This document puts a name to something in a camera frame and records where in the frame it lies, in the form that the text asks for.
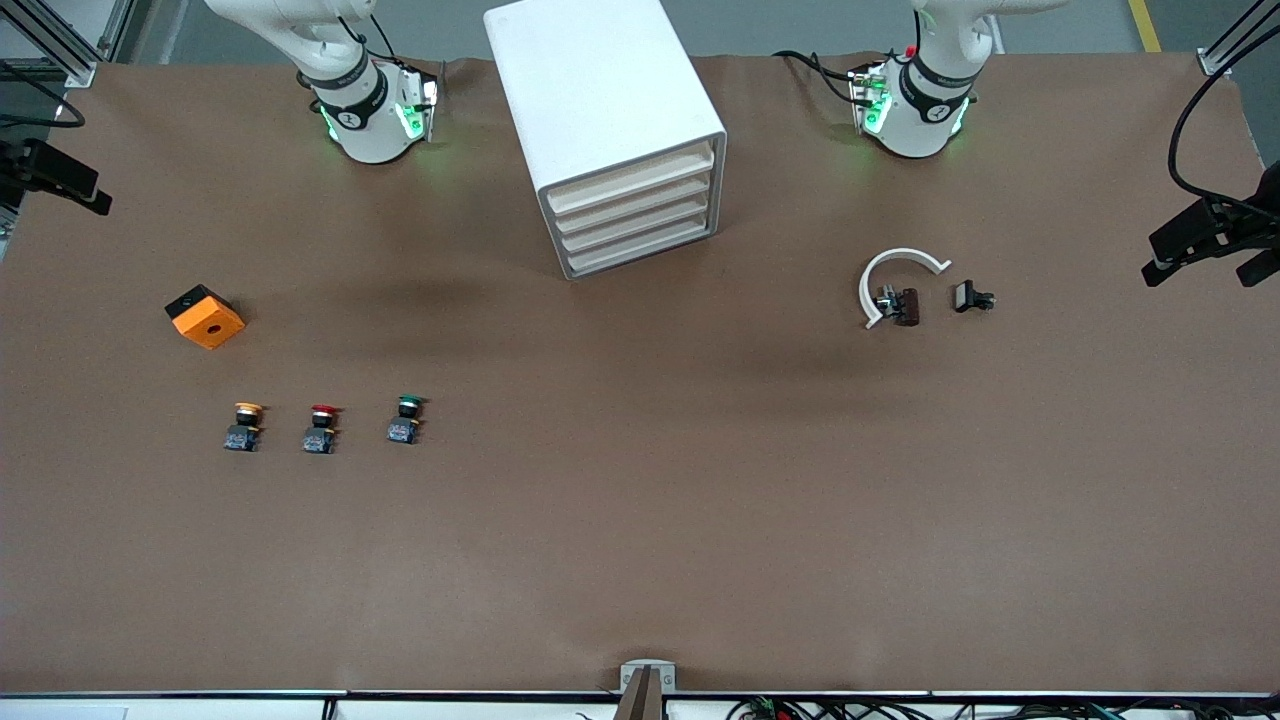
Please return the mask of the white semicircular pipe clamp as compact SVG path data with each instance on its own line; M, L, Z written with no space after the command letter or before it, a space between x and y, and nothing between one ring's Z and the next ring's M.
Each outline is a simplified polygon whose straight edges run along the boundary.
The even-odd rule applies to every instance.
M951 260L940 260L925 251L910 247L887 249L868 260L858 281L858 301L867 319L864 328L868 331L884 319L884 313L872 296L870 277L879 265L896 260L915 263L934 275L942 274L954 264Z

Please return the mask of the yellow push button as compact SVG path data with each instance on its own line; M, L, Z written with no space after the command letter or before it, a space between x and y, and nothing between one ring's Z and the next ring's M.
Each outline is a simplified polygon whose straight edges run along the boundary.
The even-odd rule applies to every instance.
M238 452L255 452L261 434L264 406L250 402L236 404L236 420L227 428L223 448Z

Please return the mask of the green push button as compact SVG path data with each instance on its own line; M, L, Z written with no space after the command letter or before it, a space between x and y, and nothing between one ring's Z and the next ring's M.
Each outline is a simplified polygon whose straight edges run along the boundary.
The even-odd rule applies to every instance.
M413 395L402 395L397 402L396 415L387 427L387 439L399 445L413 445L421 425L421 411L425 400Z

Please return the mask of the white table front rail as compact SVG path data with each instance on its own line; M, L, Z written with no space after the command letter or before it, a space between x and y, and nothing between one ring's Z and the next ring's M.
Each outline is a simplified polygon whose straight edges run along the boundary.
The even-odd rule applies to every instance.
M612 693L0 694L0 720L612 720ZM671 694L669 720L1280 720L1263 694Z

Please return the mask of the red push button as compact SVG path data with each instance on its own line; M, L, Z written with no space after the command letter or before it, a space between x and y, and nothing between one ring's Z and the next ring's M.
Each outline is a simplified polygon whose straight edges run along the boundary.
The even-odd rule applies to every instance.
M332 405L315 404L311 406L310 427L301 441L301 448L306 454L328 455L334 452L339 414L340 410Z

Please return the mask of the orange box with hole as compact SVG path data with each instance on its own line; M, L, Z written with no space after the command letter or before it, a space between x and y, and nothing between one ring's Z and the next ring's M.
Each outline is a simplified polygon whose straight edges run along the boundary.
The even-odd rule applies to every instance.
M246 328L238 311L205 284L196 284L164 310L178 334L202 348L219 348Z

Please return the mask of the aluminium frame profile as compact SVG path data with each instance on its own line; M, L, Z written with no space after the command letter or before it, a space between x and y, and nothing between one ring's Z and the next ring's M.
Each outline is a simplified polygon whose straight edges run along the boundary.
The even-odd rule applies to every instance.
M1233 58L1277 24L1280 24L1280 0L1249 0L1217 38L1207 47L1197 49L1202 70L1206 76L1211 76L1228 67Z
M122 51L138 0L0 0L0 60L33 74L92 85Z

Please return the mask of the metal bracket with post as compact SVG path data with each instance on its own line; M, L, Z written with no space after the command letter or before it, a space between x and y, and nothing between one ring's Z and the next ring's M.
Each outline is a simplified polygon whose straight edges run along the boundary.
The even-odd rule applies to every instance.
M620 700L612 720L669 720L667 700L677 691L676 665L634 659L620 666Z

